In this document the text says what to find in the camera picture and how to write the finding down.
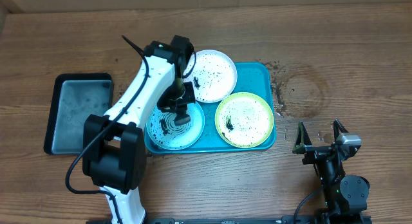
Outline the white speckled plate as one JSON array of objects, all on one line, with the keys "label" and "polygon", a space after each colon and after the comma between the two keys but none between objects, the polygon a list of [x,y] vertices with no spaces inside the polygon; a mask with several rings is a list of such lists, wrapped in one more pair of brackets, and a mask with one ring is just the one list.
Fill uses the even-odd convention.
[{"label": "white speckled plate", "polygon": [[184,82],[192,82],[195,99],[203,103],[219,102],[229,96],[238,79],[232,59],[217,50],[192,54],[183,75]]}]

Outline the light blue plate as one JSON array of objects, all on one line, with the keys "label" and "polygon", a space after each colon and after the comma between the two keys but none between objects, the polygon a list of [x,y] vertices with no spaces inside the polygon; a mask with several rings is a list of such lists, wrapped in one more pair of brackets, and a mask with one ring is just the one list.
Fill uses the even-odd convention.
[{"label": "light blue plate", "polygon": [[164,113],[155,106],[145,125],[146,147],[177,151],[192,146],[203,133],[205,115],[197,102],[187,105],[187,114],[190,121],[177,126],[174,123],[176,113]]}]

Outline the dark green sponge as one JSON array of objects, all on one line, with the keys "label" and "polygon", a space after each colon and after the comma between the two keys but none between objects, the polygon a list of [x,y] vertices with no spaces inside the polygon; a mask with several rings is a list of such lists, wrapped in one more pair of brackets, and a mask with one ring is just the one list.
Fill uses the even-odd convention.
[{"label": "dark green sponge", "polygon": [[174,118],[174,124],[176,126],[182,126],[184,124],[187,124],[191,121],[191,118],[188,114],[177,114],[176,117]]}]

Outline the black water tray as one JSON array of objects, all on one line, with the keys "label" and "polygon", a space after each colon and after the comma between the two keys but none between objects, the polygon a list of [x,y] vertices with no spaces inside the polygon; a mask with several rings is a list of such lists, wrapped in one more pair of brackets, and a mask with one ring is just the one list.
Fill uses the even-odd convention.
[{"label": "black water tray", "polygon": [[102,116],[112,105],[113,81],[108,73],[65,73],[57,76],[44,139],[46,154],[79,154],[90,115]]}]

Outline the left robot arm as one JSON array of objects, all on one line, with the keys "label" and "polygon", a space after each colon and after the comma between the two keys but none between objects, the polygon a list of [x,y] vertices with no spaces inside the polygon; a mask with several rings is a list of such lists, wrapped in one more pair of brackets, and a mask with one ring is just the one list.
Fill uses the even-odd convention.
[{"label": "left robot arm", "polygon": [[142,65],[118,102],[102,116],[84,123],[82,170],[109,202],[111,223],[145,223],[138,186],[147,164],[144,128],[154,108],[176,114],[176,124],[190,120],[187,106],[195,101],[193,85],[183,73],[194,47],[176,35],[170,44],[153,41],[144,49],[131,45]]}]

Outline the yellow-green rimmed plate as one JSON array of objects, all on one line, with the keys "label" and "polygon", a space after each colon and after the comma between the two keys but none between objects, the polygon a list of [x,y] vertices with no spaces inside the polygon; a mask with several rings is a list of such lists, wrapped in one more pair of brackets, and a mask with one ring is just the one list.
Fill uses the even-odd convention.
[{"label": "yellow-green rimmed plate", "polygon": [[223,99],[216,108],[214,123],[221,138],[239,149],[263,144],[275,126],[268,102],[249,92],[233,93]]}]

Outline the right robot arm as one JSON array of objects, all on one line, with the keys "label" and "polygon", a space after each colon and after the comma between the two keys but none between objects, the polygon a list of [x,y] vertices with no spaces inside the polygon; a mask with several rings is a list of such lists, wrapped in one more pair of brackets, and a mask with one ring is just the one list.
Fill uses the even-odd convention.
[{"label": "right robot arm", "polygon": [[316,211],[311,223],[367,223],[362,216],[367,209],[370,183],[367,179],[347,175],[343,161],[353,157],[361,148],[362,140],[350,133],[339,120],[333,121],[334,141],[329,146],[314,147],[302,122],[298,124],[297,139],[292,149],[294,154],[303,154],[302,163],[312,165],[321,181],[321,188],[308,195],[296,208],[294,221],[302,205],[311,197],[322,192],[324,209]]}]

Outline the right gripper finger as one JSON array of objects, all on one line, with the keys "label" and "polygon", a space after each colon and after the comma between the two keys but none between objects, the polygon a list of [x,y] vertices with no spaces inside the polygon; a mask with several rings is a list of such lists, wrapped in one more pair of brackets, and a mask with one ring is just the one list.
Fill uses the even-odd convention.
[{"label": "right gripper finger", "polygon": [[306,131],[306,128],[303,124],[303,122],[300,122],[298,124],[297,128],[297,138],[295,141],[295,145],[292,149],[292,152],[294,154],[305,154],[306,150],[312,147],[312,142],[310,140],[310,137]]},{"label": "right gripper finger", "polygon": [[338,139],[338,136],[341,133],[347,133],[348,130],[341,124],[341,122],[338,119],[335,119],[333,121],[333,135],[334,135],[334,140],[336,141]]}]

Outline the teal plastic tray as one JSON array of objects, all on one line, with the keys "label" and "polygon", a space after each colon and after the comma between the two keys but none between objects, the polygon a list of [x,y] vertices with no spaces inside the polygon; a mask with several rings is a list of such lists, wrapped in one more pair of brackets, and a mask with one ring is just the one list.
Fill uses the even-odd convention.
[{"label": "teal plastic tray", "polygon": [[[270,75],[264,65],[258,62],[239,62],[236,64],[238,81],[233,93],[249,92],[266,100],[273,112]],[[205,127],[201,137],[190,147],[177,151],[149,148],[153,154],[185,154],[185,153],[222,153],[236,151],[263,151],[272,146],[276,140],[276,125],[269,139],[263,144],[251,149],[239,149],[226,143],[216,130],[214,116],[219,103],[199,103],[205,115]]]}]

